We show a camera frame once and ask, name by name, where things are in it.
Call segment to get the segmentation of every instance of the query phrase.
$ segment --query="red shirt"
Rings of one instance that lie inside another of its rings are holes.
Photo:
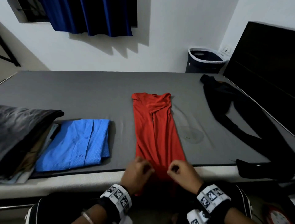
[[[185,160],[170,111],[171,94],[134,93],[136,156],[151,162],[161,180],[171,180],[167,170],[173,160]]]

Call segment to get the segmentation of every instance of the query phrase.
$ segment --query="gray mattress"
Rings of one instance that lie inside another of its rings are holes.
[[[225,77],[211,74],[216,80]],[[202,74],[155,72],[19,72],[0,85],[0,104],[63,110],[61,120],[110,119],[111,157],[101,165],[62,172],[34,173],[32,178],[123,170],[135,156],[136,137],[131,95],[172,95],[172,112],[187,160],[195,166],[234,165],[236,159],[268,159],[247,146],[213,117],[199,81]],[[232,106],[228,116],[248,134],[255,132]],[[289,145],[295,138],[270,118]]]

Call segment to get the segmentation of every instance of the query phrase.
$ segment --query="laundry basket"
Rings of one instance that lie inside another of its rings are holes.
[[[189,48],[186,73],[218,73],[228,61],[219,52],[208,48]]]

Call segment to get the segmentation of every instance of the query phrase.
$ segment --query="curtain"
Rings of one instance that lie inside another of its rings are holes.
[[[56,31],[132,36],[137,0],[40,0]]]

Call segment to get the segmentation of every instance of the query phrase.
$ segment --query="blue shirt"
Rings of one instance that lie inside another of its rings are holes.
[[[36,162],[36,171],[67,170],[100,164],[109,157],[110,120],[66,121]]]

